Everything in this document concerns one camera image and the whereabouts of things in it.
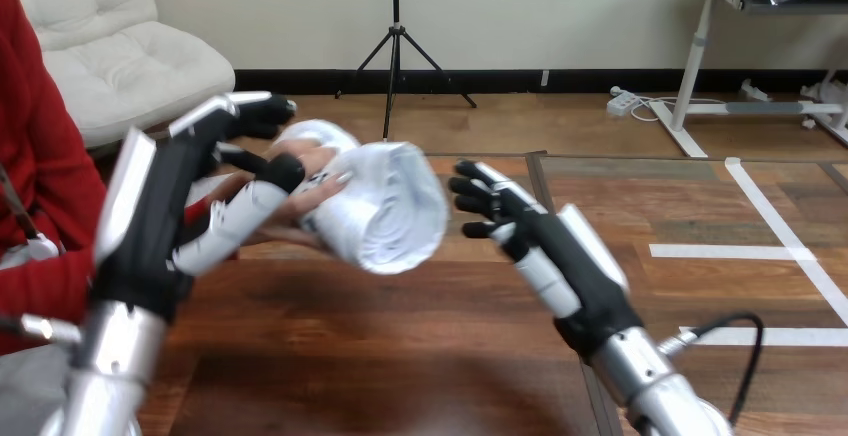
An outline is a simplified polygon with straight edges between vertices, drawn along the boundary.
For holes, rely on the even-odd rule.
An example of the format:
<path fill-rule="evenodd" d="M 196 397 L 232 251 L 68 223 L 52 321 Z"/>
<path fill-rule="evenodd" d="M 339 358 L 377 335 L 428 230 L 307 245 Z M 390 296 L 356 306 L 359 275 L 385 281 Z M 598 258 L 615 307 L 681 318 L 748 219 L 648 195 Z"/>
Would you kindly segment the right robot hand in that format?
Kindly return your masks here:
<path fill-rule="evenodd" d="M 449 188 L 456 208 L 481 217 L 464 224 L 463 235 L 499 246 L 582 360 L 593 357 L 615 334 L 641 326 L 621 267 L 574 205 L 551 212 L 482 162 L 460 160 L 454 170 Z"/>

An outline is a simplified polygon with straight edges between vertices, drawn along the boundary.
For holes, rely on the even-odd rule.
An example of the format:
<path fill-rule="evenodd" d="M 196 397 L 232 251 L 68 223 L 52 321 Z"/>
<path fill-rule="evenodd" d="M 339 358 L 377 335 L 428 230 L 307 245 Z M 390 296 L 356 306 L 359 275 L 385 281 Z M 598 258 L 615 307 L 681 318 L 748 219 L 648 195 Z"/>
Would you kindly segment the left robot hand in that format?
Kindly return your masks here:
<path fill-rule="evenodd" d="M 295 112 L 283 95 L 233 92 L 173 121 L 162 143 L 131 129 L 98 223 L 91 301 L 121 302 L 172 322 L 194 279 L 232 255 L 305 178 L 297 158 L 266 161 L 228 139 L 270 139 Z M 244 167 L 255 178 L 214 205 L 205 224 L 187 227 L 184 206 L 192 184 L 220 164 Z"/>

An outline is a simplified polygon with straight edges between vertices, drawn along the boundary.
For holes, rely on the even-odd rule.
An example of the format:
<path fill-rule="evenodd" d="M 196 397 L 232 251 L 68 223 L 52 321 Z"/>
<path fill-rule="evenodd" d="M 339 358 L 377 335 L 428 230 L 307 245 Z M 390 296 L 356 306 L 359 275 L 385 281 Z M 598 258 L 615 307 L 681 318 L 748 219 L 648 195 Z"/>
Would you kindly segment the person's hand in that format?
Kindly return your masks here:
<path fill-rule="evenodd" d="M 314 139 L 291 139 L 272 144 L 262 153 L 262 157 L 270 160 L 281 154 L 289 154 L 298 159 L 305 168 L 306 177 L 309 178 L 325 168 L 335 157 L 336 150 L 322 146 Z M 351 173 L 338 174 L 311 189 L 290 196 L 242 246 L 247 247 L 279 241 L 327 252 L 322 240 L 318 236 L 301 229 L 299 221 L 324 201 L 339 193 L 351 177 Z M 186 215 L 190 219 L 194 216 L 205 215 L 213 202 L 223 201 L 235 195 L 252 179 L 253 176 L 243 170 L 230 174 L 211 192 L 198 202 L 190 205 L 186 210 Z"/>

